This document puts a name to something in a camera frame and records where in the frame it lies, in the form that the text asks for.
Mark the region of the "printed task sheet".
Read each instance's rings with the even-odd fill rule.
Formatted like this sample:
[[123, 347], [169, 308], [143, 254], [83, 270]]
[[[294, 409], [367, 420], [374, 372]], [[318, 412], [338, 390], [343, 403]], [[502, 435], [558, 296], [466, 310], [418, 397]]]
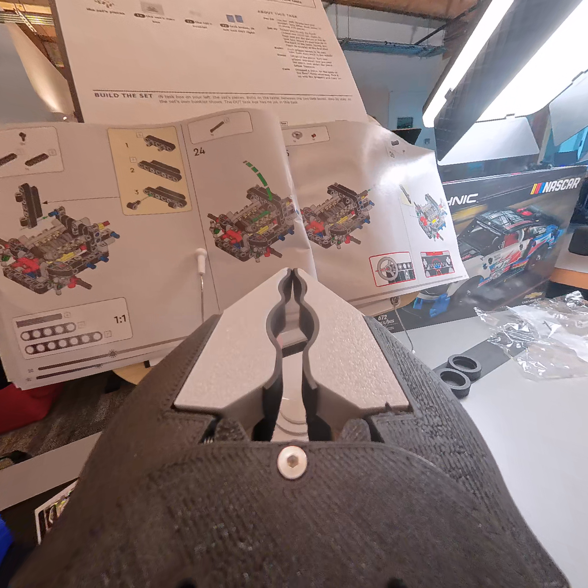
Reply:
[[86, 123], [165, 123], [238, 108], [282, 126], [366, 122], [321, 1], [51, 1]]

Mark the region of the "red bag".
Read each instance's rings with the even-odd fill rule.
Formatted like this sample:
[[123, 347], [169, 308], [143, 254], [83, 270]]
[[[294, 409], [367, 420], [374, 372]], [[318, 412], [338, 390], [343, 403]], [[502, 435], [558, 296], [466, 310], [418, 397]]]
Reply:
[[62, 390], [62, 383], [28, 390], [11, 383], [1, 389], [1, 434], [42, 420]]

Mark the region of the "holographic sticker sheet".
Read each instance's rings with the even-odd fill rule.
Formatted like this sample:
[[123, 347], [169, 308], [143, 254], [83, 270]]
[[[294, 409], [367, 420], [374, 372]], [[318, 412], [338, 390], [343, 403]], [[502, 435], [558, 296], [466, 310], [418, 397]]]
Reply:
[[34, 522], [35, 522], [35, 529], [36, 529], [36, 540], [37, 544], [40, 545], [44, 537], [47, 535], [48, 531], [50, 531], [58, 518], [60, 517], [61, 513], [63, 512], [65, 506], [67, 505], [71, 493], [77, 484], [77, 479], [72, 481], [68, 486], [61, 489], [57, 494], [50, 497], [49, 500], [42, 503], [39, 507], [37, 507], [34, 511]]

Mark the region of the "ceiling light strip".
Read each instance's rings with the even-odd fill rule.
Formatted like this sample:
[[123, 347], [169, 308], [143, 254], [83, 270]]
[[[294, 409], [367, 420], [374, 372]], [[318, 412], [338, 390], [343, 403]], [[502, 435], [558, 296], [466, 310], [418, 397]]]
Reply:
[[481, 1], [476, 5], [476, 16], [469, 25], [464, 43], [450, 58], [423, 107], [422, 122], [426, 128], [434, 127], [437, 115], [447, 102], [447, 96], [457, 88], [512, 3]]

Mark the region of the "clear plastic bag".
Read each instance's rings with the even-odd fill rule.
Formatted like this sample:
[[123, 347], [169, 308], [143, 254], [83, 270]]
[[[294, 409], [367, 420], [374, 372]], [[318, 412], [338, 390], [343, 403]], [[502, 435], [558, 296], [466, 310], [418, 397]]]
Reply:
[[580, 290], [528, 305], [473, 309], [490, 329], [489, 342], [510, 357], [525, 378], [587, 377], [587, 300]]

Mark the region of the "black rubber lego tire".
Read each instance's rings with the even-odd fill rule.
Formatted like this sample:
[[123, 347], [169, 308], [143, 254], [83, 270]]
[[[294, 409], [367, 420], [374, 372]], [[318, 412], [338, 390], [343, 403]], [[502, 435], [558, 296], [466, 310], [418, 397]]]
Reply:
[[439, 369], [437, 374], [458, 399], [463, 399], [469, 394], [472, 382], [462, 371], [445, 367]]
[[464, 374], [471, 382], [481, 377], [481, 363], [470, 355], [455, 354], [447, 358], [446, 367]]

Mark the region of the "black lego set box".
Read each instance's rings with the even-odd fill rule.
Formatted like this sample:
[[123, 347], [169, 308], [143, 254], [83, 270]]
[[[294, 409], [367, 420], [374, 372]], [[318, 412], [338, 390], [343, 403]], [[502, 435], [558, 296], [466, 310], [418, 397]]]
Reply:
[[587, 185], [587, 1], [513, 1], [433, 130], [466, 277], [381, 315], [393, 332], [545, 294]]

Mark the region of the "lego instruction booklet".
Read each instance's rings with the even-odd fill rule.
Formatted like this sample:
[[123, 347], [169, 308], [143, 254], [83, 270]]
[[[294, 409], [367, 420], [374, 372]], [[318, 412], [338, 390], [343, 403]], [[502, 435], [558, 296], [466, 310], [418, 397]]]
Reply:
[[163, 357], [285, 267], [372, 316], [465, 278], [435, 154], [260, 109], [1, 127], [1, 361], [20, 389]]

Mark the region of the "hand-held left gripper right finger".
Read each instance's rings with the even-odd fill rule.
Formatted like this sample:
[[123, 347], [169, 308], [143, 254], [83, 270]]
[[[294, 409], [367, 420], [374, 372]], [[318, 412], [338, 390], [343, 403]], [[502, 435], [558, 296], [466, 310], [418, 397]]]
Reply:
[[401, 379], [367, 317], [302, 269], [294, 270], [309, 440], [333, 440], [351, 420], [410, 412]]

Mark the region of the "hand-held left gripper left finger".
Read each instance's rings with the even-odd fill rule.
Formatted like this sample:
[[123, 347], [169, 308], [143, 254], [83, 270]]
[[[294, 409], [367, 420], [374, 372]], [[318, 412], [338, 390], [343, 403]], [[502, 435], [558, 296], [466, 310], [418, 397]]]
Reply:
[[292, 270], [279, 270], [218, 319], [174, 400], [178, 410], [236, 420], [273, 437], [283, 395], [282, 348]]

